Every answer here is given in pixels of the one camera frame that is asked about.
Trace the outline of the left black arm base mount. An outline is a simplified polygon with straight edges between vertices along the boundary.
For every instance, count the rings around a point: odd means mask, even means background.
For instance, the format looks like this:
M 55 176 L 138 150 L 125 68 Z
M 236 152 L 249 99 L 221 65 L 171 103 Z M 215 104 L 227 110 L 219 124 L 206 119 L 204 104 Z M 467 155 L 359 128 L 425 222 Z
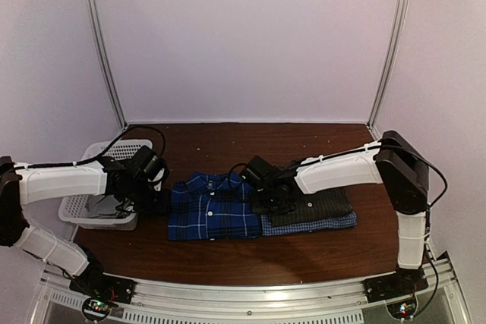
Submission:
M 135 288 L 135 281 L 105 274 L 101 262 L 89 251 L 87 268 L 78 276 L 65 275 L 70 280 L 72 291 L 100 299 L 104 303 L 130 304 Z

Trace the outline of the blue plaid long sleeve shirt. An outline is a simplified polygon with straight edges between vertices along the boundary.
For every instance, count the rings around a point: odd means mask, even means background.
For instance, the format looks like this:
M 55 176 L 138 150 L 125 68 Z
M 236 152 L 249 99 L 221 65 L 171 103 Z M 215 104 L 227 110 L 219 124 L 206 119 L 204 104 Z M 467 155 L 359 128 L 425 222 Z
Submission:
M 250 205 L 253 188 L 236 173 L 193 173 L 174 183 L 167 238 L 170 241 L 257 238 L 262 235 L 260 216 Z

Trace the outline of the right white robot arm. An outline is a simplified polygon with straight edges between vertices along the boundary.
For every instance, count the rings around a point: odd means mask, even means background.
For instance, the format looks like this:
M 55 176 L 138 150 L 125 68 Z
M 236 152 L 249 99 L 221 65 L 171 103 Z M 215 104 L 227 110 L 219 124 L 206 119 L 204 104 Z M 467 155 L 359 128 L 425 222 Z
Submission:
M 331 155 L 272 165 L 254 156 L 239 176 L 253 191 L 250 201 L 266 212 L 288 212 L 304 196 L 363 184 L 381 184 L 398 219 L 398 272 L 390 276 L 394 294 L 418 283 L 429 232 L 429 165 L 396 131 L 379 140 Z

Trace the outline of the dark striped shirt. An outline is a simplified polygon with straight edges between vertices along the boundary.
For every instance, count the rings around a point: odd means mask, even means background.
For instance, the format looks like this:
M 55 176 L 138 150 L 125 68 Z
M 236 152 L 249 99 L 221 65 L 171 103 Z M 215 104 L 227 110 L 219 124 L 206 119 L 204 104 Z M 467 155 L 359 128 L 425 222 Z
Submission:
M 311 223 L 323 219 L 342 218 L 354 212 L 344 187 L 322 190 L 312 195 L 303 195 L 296 201 L 296 207 L 283 214 L 267 213 L 266 218 L 272 227 Z

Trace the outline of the light blue checked shirt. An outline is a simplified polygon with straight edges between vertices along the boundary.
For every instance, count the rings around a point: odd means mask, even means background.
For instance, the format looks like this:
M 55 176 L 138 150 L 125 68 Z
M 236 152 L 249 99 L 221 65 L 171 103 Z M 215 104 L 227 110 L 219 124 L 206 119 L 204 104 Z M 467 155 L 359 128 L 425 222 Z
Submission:
M 358 223 L 355 212 L 338 218 L 320 219 L 315 222 L 293 223 L 283 226 L 272 226 L 270 219 L 266 215 L 262 215 L 260 220 L 262 224 L 262 235 L 266 237 L 311 233 L 314 231 L 341 230 L 354 228 Z

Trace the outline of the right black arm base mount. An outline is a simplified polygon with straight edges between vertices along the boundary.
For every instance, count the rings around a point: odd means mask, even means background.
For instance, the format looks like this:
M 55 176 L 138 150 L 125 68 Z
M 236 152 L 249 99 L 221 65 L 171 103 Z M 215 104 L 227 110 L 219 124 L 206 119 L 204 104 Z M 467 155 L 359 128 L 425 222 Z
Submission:
M 375 303 L 412 296 L 417 291 L 428 288 L 428 281 L 423 265 L 418 269 L 404 269 L 397 266 L 395 272 L 365 279 L 363 286 L 368 303 Z

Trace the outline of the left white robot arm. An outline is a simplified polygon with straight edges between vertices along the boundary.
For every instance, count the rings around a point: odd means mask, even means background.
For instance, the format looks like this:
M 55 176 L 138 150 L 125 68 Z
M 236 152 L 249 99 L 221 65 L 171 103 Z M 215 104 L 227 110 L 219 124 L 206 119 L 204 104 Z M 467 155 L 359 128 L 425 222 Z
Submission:
M 135 212 L 163 212 L 162 184 L 166 161 L 148 146 L 118 161 L 100 154 L 79 162 L 17 164 L 1 158 L 1 245 L 18 247 L 79 277 L 94 297 L 109 290 L 109 280 L 92 267 L 87 253 L 46 229 L 29 222 L 23 207 L 31 203 L 74 196 L 114 197 L 132 203 Z

